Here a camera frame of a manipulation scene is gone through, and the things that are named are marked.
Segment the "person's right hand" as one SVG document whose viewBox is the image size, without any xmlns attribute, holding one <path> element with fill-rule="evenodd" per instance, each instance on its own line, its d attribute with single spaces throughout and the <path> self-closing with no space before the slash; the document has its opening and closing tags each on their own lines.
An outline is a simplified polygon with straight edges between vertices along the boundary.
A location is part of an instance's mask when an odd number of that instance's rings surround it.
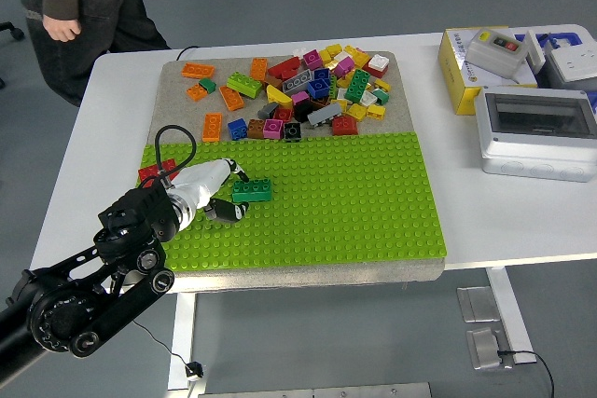
<svg viewBox="0 0 597 398">
<path fill-rule="evenodd" d="M 78 20 L 58 20 L 44 15 L 42 24 L 49 37 L 59 42 L 73 41 L 82 31 Z"/>
</svg>

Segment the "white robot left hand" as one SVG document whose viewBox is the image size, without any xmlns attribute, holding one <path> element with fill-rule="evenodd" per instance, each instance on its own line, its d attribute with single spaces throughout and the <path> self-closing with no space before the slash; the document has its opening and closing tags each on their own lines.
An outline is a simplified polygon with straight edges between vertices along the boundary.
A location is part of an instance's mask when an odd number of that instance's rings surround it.
<svg viewBox="0 0 597 398">
<path fill-rule="evenodd" d="M 184 168 L 167 190 L 179 219 L 180 230 L 187 228 L 196 212 L 203 209 L 209 220 L 223 223 L 237 223 L 245 216 L 249 204 L 233 204 L 216 199 L 215 194 L 227 182 L 232 173 L 244 182 L 249 177 L 233 159 L 221 158 Z"/>
</svg>

